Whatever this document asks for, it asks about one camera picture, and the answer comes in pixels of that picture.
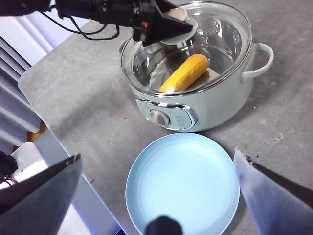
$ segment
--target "light blue plate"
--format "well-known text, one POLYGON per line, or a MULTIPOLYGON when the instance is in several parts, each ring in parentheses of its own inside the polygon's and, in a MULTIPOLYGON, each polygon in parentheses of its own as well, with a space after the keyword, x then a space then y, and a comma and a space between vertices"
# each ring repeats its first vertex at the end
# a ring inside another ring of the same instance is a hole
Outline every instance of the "light blue plate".
POLYGON ((234 165, 213 140, 193 133, 164 136, 135 160, 126 183, 126 205, 141 234, 165 215, 184 235, 219 235, 239 201, 234 165))

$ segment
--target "pot knob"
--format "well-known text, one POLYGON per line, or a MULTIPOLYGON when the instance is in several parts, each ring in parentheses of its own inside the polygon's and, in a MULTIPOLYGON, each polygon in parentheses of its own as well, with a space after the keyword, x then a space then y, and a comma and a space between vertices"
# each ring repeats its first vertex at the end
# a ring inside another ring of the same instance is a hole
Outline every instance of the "pot knob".
POLYGON ((152 118, 152 122, 156 125, 166 126, 170 123, 169 117, 160 110, 152 109, 150 110, 150 116, 152 118))

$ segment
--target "gray countertop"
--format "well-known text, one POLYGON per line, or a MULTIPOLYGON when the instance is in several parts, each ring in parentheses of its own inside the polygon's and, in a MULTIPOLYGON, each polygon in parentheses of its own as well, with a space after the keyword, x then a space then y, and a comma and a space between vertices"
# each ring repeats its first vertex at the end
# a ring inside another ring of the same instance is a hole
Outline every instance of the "gray countertop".
MULTIPOLYGON (((246 13, 253 41, 270 45, 275 58, 272 68, 255 79, 244 107, 201 134, 231 156, 237 146, 265 167, 313 188, 312 1, 223 2, 246 13)), ((84 30, 98 27, 90 22, 84 30)), ((68 153, 81 152, 85 176, 123 229, 135 235, 125 205, 129 169, 143 148, 171 132, 146 121, 125 81, 118 46, 130 35, 122 29, 119 38, 101 42, 73 35, 30 68, 19 87, 68 153)), ((260 54, 255 66, 265 61, 260 54)), ((224 234, 257 234, 242 197, 224 234)))

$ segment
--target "black cable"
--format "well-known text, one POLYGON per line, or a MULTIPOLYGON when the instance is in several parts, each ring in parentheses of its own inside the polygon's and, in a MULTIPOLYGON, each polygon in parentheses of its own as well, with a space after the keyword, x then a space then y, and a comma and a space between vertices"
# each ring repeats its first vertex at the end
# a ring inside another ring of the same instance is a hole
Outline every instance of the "black cable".
POLYGON ((10 182, 8 182, 7 180, 3 179, 3 182, 6 182, 9 186, 12 186, 10 182))
POLYGON ((69 18, 72 21, 72 23, 74 24, 74 26, 77 28, 77 30, 79 32, 81 32, 81 35, 88 40, 94 40, 94 41, 111 40, 111 39, 117 38, 119 36, 119 26, 116 25, 116 33, 112 37, 109 37, 109 38, 90 38, 90 37, 87 37, 86 33, 81 31, 78 24, 74 20, 74 18, 72 16, 69 16, 69 18))
POLYGON ((106 28, 106 24, 101 27, 99 30, 95 31, 95 32, 82 32, 81 30, 80 31, 75 31, 75 30, 72 30, 72 29, 69 29, 69 28, 66 28, 64 27, 63 25, 61 25, 59 22, 55 21, 54 19, 52 19, 50 16, 48 16, 47 14, 45 14, 44 12, 40 12, 42 15, 44 15, 45 17, 47 17, 49 20, 51 20, 52 22, 54 22, 55 24, 57 24, 59 27, 69 31, 69 32, 72 32, 72 33, 77 33, 77 34, 85 34, 85 35, 93 35, 93 34, 97 34, 97 33, 100 33, 103 29, 106 28))

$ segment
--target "silver trim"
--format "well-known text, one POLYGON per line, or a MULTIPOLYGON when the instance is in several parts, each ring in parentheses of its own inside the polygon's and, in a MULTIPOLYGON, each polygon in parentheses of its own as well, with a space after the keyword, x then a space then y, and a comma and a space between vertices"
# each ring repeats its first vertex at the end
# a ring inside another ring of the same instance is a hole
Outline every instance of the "silver trim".
POLYGON ((153 105, 153 106, 158 106, 158 107, 163 107, 163 108, 171 108, 171 109, 182 109, 182 110, 184 110, 188 114, 188 116, 189 116, 189 118, 191 120, 190 126, 187 127, 187 128, 183 128, 183 129, 169 128, 169 127, 166 127, 164 125, 159 125, 159 126, 165 128, 165 129, 172 130, 172 131, 188 130, 188 129, 192 128, 198 121, 195 112, 188 105, 184 105, 184 104, 168 104, 168 103, 164 103, 164 102, 153 102, 153 101, 150 101, 150 100, 147 100, 147 99, 140 98, 138 95, 135 95, 135 100, 136 99, 140 100, 141 102, 143 102, 145 104, 150 104, 150 105, 153 105))

